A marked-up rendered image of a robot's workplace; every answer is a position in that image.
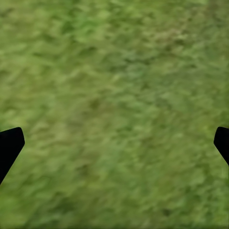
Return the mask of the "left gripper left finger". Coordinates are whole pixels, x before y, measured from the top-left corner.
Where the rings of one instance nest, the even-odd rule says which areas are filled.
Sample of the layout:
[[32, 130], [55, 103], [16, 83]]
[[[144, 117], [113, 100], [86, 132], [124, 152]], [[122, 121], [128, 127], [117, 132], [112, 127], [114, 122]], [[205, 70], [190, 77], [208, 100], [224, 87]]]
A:
[[20, 127], [0, 132], [0, 184], [25, 145]]

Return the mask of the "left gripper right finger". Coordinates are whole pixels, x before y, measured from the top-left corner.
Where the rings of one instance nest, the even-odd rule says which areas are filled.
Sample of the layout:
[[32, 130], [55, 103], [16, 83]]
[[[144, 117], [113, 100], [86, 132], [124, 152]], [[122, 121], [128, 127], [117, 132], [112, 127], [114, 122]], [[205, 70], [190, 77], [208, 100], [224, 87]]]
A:
[[215, 133], [214, 145], [221, 153], [227, 164], [229, 165], [229, 129], [218, 127]]

